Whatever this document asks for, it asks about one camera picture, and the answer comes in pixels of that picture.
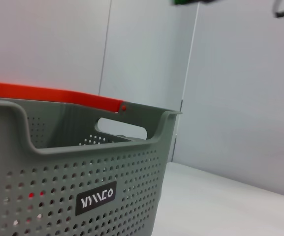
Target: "white wall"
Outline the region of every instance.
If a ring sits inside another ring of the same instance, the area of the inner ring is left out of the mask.
[[[0,0],[0,81],[98,94],[110,0]]]
[[[179,110],[195,14],[169,0],[113,0],[100,95]]]
[[[201,4],[174,161],[284,194],[284,19]]]

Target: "gray plastic basket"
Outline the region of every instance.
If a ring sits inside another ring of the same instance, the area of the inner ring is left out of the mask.
[[[179,112],[123,106],[0,99],[0,236],[152,234]],[[100,118],[148,139],[103,133]]]

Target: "logo label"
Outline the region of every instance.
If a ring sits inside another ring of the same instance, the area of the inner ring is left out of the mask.
[[[116,198],[117,182],[105,184],[98,188],[77,194],[75,215],[83,214]]]

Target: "white table surface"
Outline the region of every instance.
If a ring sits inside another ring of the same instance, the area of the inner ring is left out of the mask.
[[[152,236],[284,236],[284,196],[168,163]]]

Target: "black label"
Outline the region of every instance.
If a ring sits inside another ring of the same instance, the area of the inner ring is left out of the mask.
[[[77,194],[75,215],[83,214],[116,198],[117,182]]]

